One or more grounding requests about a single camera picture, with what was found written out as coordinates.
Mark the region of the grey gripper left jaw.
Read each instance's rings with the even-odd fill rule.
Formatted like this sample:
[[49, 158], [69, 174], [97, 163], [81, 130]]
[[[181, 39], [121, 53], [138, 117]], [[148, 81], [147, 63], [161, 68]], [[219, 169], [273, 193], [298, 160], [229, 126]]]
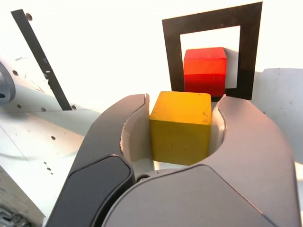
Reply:
[[92, 124], [79, 148], [49, 227], [99, 227], [116, 200], [154, 169], [147, 94], [127, 96]]

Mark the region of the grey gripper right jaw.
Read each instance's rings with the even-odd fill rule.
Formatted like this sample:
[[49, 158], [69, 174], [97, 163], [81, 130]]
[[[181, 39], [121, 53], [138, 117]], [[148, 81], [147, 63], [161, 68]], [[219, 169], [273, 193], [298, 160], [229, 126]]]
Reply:
[[112, 206], [105, 227], [299, 227], [291, 148], [250, 101], [224, 96], [223, 141], [206, 159], [155, 171]]

